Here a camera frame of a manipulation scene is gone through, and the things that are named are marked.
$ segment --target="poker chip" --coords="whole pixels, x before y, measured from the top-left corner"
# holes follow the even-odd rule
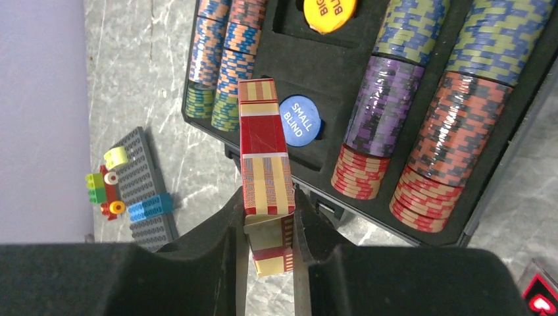
[[[213,112],[215,88],[188,82],[186,93],[186,115],[197,119],[207,119]]]
[[[217,93],[238,97],[238,80],[252,78],[255,57],[225,49],[218,73]]]
[[[267,0],[233,0],[229,22],[261,30]]]
[[[226,22],[231,0],[200,0],[197,15],[219,22]]]
[[[413,203],[418,203],[419,208],[425,211],[437,210],[437,211],[451,211],[455,206],[454,201],[440,201],[436,199],[423,198],[415,194],[414,190],[402,183],[397,184],[396,191],[401,193],[401,196],[405,199],[412,201]]]
[[[428,64],[450,0],[393,0],[388,6],[374,53],[421,66]]]
[[[397,212],[399,215],[401,215],[408,221],[413,221],[416,224],[420,224],[420,225],[441,226],[444,225],[445,222],[447,222],[447,219],[431,219],[430,217],[410,211],[406,209],[404,206],[402,206],[402,204],[400,204],[397,200],[393,201],[393,203],[390,203],[389,208],[390,210],[392,210],[392,212]]]
[[[447,223],[447,219],[429,219],[428,217],[410,212],[393,198],[389,204],[389,208],[390,212],[397,220],[421,232],[441,232]]]
[[[388,165],[389,159],[365,156],[343,144],[332,175],[332,186],[353,199],[374,199]]]
[[[437,210],[437,209],[424,209],[423,207],[419,207],[420,204],[414,202],[401,194],[400,191],[396,190],[393,192],[393,198],[397,200],[399,204],[401,204],[404,208],[415,212],[416,214],[420,214],[422,216],[430,217],[431,219],[446,219],[451,214],[451,209],[448,210]]]
[[[345,144],[368,155],[391,157],[424,68],[372,56],[345,133]]]
[[[446,72],[427,111],[409,166],[448,186],[464,186],[512,88]]]
[[[405,167],[405,170],[403,171],[401,177],[399,178],[399,183],[402,183],[403,185],[407,186],[408,190],[412,190],[412,194],[417,195],[424,199],[432,198],[440,201],[455,202],[459,199],[459,196],[461,195],[461,191],[458,191],[452,195],[446,195],[448,194],[448,192],[450,192],[450,190],[440,190],[438,188],[429,186],[420,181],[421,179],[419,177],[422,176],[417,174],[419,177],[415,176],[415,178],[413,178],[413,175],[409,175],[409,173],[411,172],[414,171],[409,167]]]
[[[475,1],[448,60],[448,71],[515,86],[554,0]]]
[[[303,11],[308,26],[327,34],[341,28],[353,16],[357,0],[304,1]]]
[[[256,55],[261,31],[257,28],[229,22],[225,37],[225,48],[239,53]]]
[[[188,73],[191,81],[209,87],[216,86],[225,31],[226,26],[221,22],[197,18]]]
[[[322,126],[318,108],[304,95],[292,95],[279,106],[285,141],[293,147],[302,147],[313,141]]]
[[[211,115],[211,126],[223,132],[240,129],[238,98],[216,92]]]

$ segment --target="gray marble surface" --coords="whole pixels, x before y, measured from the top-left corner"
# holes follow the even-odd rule
[[[220,142],[184,123],[180,114],[194,0],[85,0],[91,166],[136,126],[150,131],[184,234],[219,210],[241,185]],[[498,254],[514,276],[531,257],[558,259],[558,93],[536,118],[489,202],[471,247]],[[98,242],[132,240],[125,217],[95,213]],[[406,245],[361,218],[340,228],[360,245]],[[246,315],[293,315],[292,276],[256,279],[250,265]]]

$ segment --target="lego baseplate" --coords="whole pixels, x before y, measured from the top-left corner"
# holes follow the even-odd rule
[[[142,127],[137,127],[113,147],[124,146],[128,164],[116,170],[120,197],[127,207],[166,192],[161,171],[153,163]],[[150,251],[178,238],[172,213],[130,225],[138,245]]]
[[[178,237],[172,213],[165,213],[130,225],[132,237],[141,247],[155,252]]]

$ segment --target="stack of poker chips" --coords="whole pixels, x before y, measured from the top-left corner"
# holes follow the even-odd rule
[[[186,93],[186,115],[191,118],[211,117],[230,2],[199,2]]]
[[[372,56],[345,134],[345,144],[377,157],[391,157],[424,68]]]
[[[474,1],[447,70],[515,86],[555,3]]]
[[[450,2],[392,0],[373,52],[425,66],[432,55]]]
[[[449,2],[391,1],[332,177],[343,195],[374,199],[378,194]],[[348,153],[352,160],[343,163]]]
[[[294,188],[273,79],[238,90],[244,232],[263,277],[293,269]]]
[[[186,114],[189,117],[206,119],[213,112],[215,88],[204,84],[192,83],[188,85],[186,94]]]
[[[395,189],[403,224],[440,232],[473,172],[555,0],[475,0]]]
[[[366,157],[343,144],[331,185],[353,199],[373,199],[388,169],[388,159]]]
[[[239,129],[239,80],[252,78],[267,0],[233,0],[226,27],[211,126],[224,132]]]

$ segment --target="lego brick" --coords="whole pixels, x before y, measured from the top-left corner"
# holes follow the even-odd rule
[[[103,175],[100,173],[89,173],[86,175],[88,189],[100,189],[105,186]]]
[[[99,171],[101,171],[101,178],[104,179],[105,175],[109,173],[108,169],[101,165],[99,167]],[[110,185],[103,180],[105,191],[107,194],[107,202],[110,205],[114,201],[118,201],[118,193],[116,191],[116,186]]]
[[[89,202],[94,204],[101,204],[107,201],[107,193],[105,188],[89,189]]]
[[[128,163],[128,155],[124,146],[113,147],[107,151],[103,158],[106,161],[107,169],[112,170],[117,167],[122,167]]]
[[[155,252],[178,237],[172,213],[165,213],[130,225],[132,238],[141,247]]]
[[[107,217],[107,221],[113,221],[118,218],[118,215],[111,213],[107,202],[101,203],[101,214]]]
[[[165,193],[161,173],[155,169],[142,127],[137,127],[113,147],[124,146],[129,163],[116,169],[120,198],[131,206]]]
[[[163,193],[131,205],[128,212],[130,213],[130,220],[134,223],[172,212],[172,209],[170,194]]]

